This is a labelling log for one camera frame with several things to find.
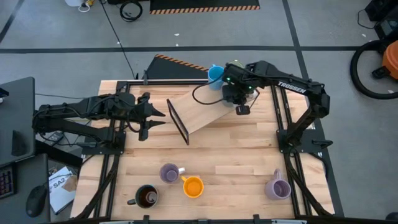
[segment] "orange mug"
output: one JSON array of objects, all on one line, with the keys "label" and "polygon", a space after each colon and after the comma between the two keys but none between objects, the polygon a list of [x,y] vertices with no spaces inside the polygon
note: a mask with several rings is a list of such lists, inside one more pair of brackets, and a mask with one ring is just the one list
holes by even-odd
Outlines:
[{"label": "orange mug", "polygon": [[203,193],[203,189],[205,185],[203,181],[199,177],[182,177],[181,179],[184,181],[183,189],[184,193],[190,198],[197,198]]}]

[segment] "gray floor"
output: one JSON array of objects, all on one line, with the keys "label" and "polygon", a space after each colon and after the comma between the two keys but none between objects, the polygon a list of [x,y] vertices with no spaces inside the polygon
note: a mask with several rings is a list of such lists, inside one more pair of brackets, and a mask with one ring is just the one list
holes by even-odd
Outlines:
[{"label": "gray floor", "polygon": [[[0,30],[16,0],[0,1]],[[373,30],[356,24],[356,13],[369,0],[289,0],[301,46],[359,46],[377,39]],[[137,22],[126,23],[116,6],[105,5],[125,47],[267,45],[293,46],[282,0],[260,0],[261,10],[197,14],[149,15],[149,3]],[[361,21],[369,26],[366,15]],[[80,13],[64,0],[25,0],[0,43],[1,49],[69,49],[119,47],[99,5]],[[128,52],[134,72],[146,69],[155,54],[165,54],[209,67],[233,59],[244,63],[268,60],[280,70],[301,75],[294,51]],[[303,52],[310,78],[323,82],[331,96],[331,113],[322,120],[331,162],[347,217],[383,219],[398,212],[397,100],[377,101],[360,95],[349,79],[353,52]],[[364,84],[374,91],[398,91],[392,80],[375,81],[369,74],[381,59],[367,52],[359,62]],[[0,83],[22,77],[36,79],[36,91],[65,96],[90,96],[100,80],[131,79],[122,53],[0,54]],[[36,97],[44,103],[71,102]],[[54,220],[68,216],[64,211]]]}]

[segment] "keyboard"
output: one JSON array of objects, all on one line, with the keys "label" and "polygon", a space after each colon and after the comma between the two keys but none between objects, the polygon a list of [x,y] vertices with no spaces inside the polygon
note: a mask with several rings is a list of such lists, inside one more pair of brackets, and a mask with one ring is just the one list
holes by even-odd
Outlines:
[{"label": "keyboard", "polygon": [[0,199],[16,193],[15,166],[8,165],[0,168]]}]

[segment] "hazard tape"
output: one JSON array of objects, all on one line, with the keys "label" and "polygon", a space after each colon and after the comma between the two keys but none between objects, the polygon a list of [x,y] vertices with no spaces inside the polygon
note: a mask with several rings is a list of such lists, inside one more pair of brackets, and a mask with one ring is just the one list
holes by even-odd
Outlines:
[{"label": "hazard tape", "polygon": [[260,6],[226,6],[226,7],[201,7],[188,9],[159,9],[152,10],[152,15],[158,14],[176,14],[176,13],[191,13],[191,12],[224,12],[224,11],[243,11],[243,10],[259,10]]},{"label": "hazard tape", "polygon": [[164,55],[161,55],[161,54],[157,54],[157,55],[155,55],[155,57],[162,58],[164,60],[169,60],[171,62],[179,63],[181,65],[185,65],[185,66],[188,66],[188,67],[191,67],[191,68],[195,68],[195,69],[198,69],[198,70],[202,70],[204,72],[208,72],[209,71],[208,68],[205,68],[203,66],[195,65],[195,64],[192,64],[192,63],[189,63],[189,62],[184,62],[183,60],[171,58],[171,57],[164,56]]}]

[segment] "wooden table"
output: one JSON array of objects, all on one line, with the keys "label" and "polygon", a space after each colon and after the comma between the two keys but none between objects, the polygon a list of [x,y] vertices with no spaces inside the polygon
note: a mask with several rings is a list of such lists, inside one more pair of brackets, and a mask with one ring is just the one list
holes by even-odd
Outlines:
[{"label": "wooden table", "polygon": [[[99,94],[114,93],[116,82],[102,81]],[[193,87],[149,85],[131,88],[130,92],[136,96],[150,92],[150,102],[167,115],[152,119],[167,123],[152,128],[144,142],[138,141],[136,133],[127,132],[126,150],[119,163],[112,220],[142,220],[144,215],[150,215],[151,220],[252,219],[254,214],[259,214],[260,218],[293,218],[291,199],[271,201],[264,194],[264,186],[276,168],[286,178],[284,159],[278,151],[275,134],[277,121],[271,89],[260,90],[261,95],[250,115],[229,113],[194,132],[187,146],[169,116],[166,99],[181,96]],[[307,109],[307,103],[302,95],[291,91],[287,96],[295,121]],[[109,121],[93,123],[97,128],[108,125]],[[324,208],[333,213],[322,162],[308,154],[301,154],[301,160],[308,188]],[[78,215],[96,192],[102,161],[103,156],[94,156],[82,167],[71,217]],[[182,181],[163,183],[159,169],[168,162],[185,167],[186,176],[200,176],[205,183],[202,196],[185,196]],[[128,206],[127,200],[134,198],[136,190],[144,184],[156,186],[160,192],[158,204],[150,209]],[[297,186],[296,189],[300,211],[304,214],[301,193]],[[108,192],[105,192],[102,215],[107,198]]]}]

